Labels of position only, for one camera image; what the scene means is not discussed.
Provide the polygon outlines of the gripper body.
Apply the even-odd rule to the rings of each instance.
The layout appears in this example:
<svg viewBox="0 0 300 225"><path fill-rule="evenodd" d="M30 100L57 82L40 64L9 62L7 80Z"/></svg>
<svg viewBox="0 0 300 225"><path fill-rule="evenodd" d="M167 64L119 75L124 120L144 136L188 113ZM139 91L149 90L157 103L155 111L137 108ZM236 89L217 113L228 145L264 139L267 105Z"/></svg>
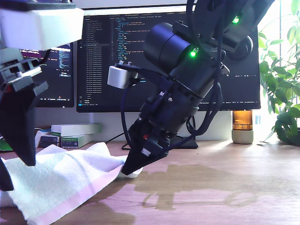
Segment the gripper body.
<svg viewBox="0 0 300 225"><path fill-rule="evenodd" d="M139 118L131 128L141 145L141 153L158 156L176 148L170 144L179 129L195 115L203 96L177 80L160 77L154 81L157 90L141 107Z"/></svg>
<svg viewBox="0 0 300 225"><path fill-rule="evenodd" d="M24 58L20 50L4 48L0 50L0 94L17 93L32 88L39 95L48 89L44 82L34 82L33 77L42 72L37 58Z"/></svg>

